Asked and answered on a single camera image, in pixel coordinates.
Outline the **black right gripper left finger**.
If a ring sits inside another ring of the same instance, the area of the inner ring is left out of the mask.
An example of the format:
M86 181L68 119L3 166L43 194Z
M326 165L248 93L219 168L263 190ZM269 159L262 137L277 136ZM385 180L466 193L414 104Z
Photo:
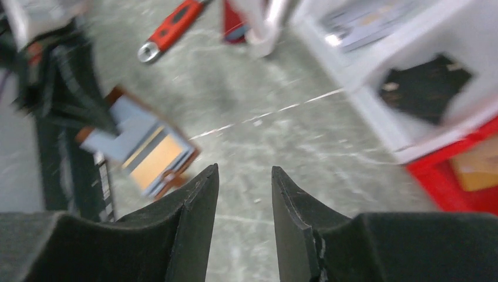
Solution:
M212 164L113 223L1 214L2 281L204 281L219 191Z

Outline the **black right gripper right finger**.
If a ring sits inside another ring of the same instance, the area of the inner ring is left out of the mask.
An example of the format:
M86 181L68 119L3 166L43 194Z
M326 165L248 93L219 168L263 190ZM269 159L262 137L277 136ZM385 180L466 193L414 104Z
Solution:
M353 218L273 167L281 281L496 281L497 217L368 212Z

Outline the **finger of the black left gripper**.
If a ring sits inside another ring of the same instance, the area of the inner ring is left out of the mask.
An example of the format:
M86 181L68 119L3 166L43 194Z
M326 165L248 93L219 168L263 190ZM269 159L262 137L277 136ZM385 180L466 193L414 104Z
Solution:
M57 125L118 134L94 71L91 40L75 21L18 51L15 71L18 109Z

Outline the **brown leather card holder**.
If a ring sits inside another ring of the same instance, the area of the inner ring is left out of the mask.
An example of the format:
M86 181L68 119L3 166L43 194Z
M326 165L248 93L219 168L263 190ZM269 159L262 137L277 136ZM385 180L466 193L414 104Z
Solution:
M183 132L151 106L121 86L115 86L105 97L110 105L110 113L117 123L119 135L112 136L100 129L86 126L76 135L82 149L92 153L101 153L107 160L116 162L124 168L124 163L146 146L159 134L172 134L184 147L184 151L174 163L157 179L156 184L143 195L158 200L170 189L185 184L183 173L200 154L200 149L189 140Z

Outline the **gold card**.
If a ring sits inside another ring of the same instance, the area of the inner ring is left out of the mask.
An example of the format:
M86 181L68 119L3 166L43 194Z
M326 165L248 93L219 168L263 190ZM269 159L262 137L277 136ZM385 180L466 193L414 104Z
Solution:
M183 151L184 147L172 134L161 133L151 139L146 146L142 146L134 154L134 158L130 158L123 165L142 192L149 193L157 179Z

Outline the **black card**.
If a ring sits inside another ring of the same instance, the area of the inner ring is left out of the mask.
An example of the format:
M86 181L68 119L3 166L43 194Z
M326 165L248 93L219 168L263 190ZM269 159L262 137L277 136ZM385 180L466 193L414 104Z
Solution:
M391 69L378 96L392 109L439 125L452 99L472 77L467 67L438 53L426 63L404 70Z

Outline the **colourful id card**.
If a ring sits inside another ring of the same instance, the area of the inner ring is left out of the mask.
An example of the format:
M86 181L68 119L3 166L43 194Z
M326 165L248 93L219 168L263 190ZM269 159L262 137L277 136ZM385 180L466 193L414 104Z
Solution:
M350 52L392 34L423 1L352 1L319 19L329 45Z

